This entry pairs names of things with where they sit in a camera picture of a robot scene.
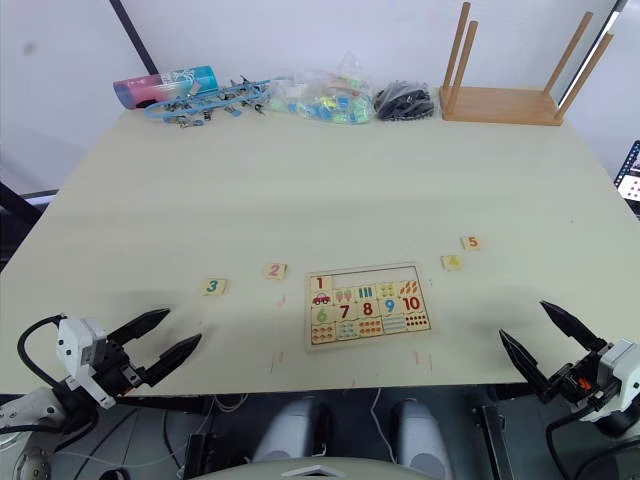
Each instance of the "red number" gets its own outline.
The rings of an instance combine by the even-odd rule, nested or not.
[[[407,310],[418,310],[420,308],[420,300],[418,300],[418,297],[403,298],[403,300]]]

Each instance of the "number puzzle board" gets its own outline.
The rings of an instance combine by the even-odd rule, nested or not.
[[[416,265],[307,274],[306,327],[311,350],[430,330]]]

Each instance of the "red car picture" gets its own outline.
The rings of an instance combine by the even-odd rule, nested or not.
[[[326,293],[319,293],[318,295],[316,295],[316,298],[311,301],[314,305],[320,305],[321,303],[324,303],[326,305],[331,301],[331,297]]]

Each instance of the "beige tabletop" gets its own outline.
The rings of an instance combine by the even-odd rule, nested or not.
[[[475,235],[480,252],[460,237]],[[150,365],[204,338],[145,394],[210,394],[520,381],[498,329],[546,374],[583,355],[538,301],[600,336],[640,340],[640,224],[568,126],[373,122],[220,113],[181,130],[125,112],[87,155],[1,275],[0,391],[40,385],[16,340],[52,314],[111,331],[172,313],[127,345]],[[442,255],[462,256],[447,272]],[[267,263],[288,264],[266,280]],[[416,262],[433,330],[308,351],[308,272]],[[201,295],[208,277],[228,280]],[[55,329],[29,351],[57,378]]]

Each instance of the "white wall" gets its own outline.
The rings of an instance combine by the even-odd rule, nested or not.
[[[219,79],[282,67],[332,68],[347,50],[379,84],[444,77],[462,1],[124,0],[160,70],[211,64]],[[473,0],[478,20],[465,82],[544,86],[585,11],[591,24],[554,93],[567,88],[613,0]]]
[[[640,0],[629,0],[615,36],[566,118],[615,177],[640,140]]]
[[[2,0],[2,181],[59,188],[123,110],[111,82],[144,74],[107,0]]]

